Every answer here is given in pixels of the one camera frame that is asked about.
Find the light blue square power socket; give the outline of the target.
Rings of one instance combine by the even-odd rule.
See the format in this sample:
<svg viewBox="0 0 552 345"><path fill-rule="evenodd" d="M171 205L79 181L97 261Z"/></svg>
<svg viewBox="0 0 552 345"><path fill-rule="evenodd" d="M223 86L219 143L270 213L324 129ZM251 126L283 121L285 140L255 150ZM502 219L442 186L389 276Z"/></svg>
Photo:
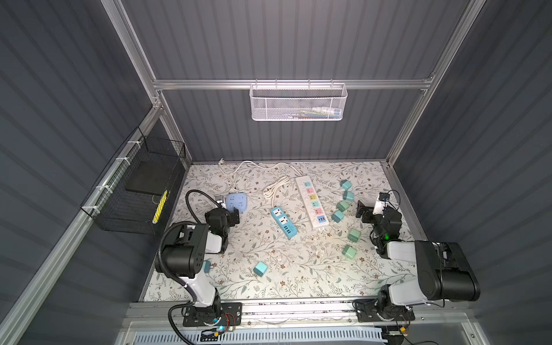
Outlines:
<svg viewBox="0 0 552 345"><path fill-rule="evenodd" d="M230 212L237 210L244 213L247 210L247 195L245 193L231 193L225 201L226 209Z"/></svg>

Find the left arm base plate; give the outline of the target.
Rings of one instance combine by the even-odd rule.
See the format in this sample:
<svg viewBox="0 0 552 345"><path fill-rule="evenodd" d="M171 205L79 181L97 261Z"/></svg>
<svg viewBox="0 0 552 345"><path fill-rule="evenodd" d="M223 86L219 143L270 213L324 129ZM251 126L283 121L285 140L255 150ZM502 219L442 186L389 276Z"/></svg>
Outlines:
<svg viewBox="0 0 552 345"><path fill-rule="evenodd" d="M214 304L205 308L187 307L183 312L183 326L240 326L242 307L242 303Z"/></svg>

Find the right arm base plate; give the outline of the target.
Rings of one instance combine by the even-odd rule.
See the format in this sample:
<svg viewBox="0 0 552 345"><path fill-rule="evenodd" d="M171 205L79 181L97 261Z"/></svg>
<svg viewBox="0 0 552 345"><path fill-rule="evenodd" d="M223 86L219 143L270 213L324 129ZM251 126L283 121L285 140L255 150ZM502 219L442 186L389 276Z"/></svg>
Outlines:
<svg viewBox="0 0 552 345"><path fill-rule="evenodd" d="M415 314L411 308L379 302L377 299L357 299L352 302L352 307L359 322L405 321L409 323L415 320Z"/></svg>

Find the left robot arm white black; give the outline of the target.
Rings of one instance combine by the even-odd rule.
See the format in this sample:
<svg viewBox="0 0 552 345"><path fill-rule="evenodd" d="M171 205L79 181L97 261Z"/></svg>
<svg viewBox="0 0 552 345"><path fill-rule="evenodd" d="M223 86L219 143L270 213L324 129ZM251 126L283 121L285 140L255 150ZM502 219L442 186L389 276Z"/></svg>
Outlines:
<svg viewBox="0 0 552 345"><path fill-rule="evenodd" d="M224 254L230 228L239 224L239 211L215 208L206 222L180 221L162 235L155 255L155 270L185 288L195 308L221 309L218 290L204 272L206 254Z"/></svg>

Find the teal charger cube front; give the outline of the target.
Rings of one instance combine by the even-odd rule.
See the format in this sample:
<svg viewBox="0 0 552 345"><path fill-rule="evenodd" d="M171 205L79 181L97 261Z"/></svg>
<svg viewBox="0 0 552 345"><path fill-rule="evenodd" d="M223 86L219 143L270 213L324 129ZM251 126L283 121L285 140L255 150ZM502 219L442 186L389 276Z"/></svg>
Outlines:
<svg viewBox="0 0 552 345"><path fill-rule="evenodd" d="M256 266L253 269L254 274L256 274L259 277L262 277L265 275L265 273L268 270L268 266L263 262L258 262Z"/></svg>

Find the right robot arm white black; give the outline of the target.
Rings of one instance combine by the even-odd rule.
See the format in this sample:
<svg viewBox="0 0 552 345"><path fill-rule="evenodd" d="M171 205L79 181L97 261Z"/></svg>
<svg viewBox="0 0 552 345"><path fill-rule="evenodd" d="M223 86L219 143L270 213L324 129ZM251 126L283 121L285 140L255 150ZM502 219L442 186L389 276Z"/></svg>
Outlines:
<svg viewBox="0 0 552 345"><path fill-rule="evenodd" d="M413 321L414 306L444 307L448 301L480 298L480 284L459 244L401 240L402 214L385 202L358 202L356 217L372 225L369 238L379 256L413 263L417 269L411 280L382 286L374 299L355 300L358 321Z"/></svg>

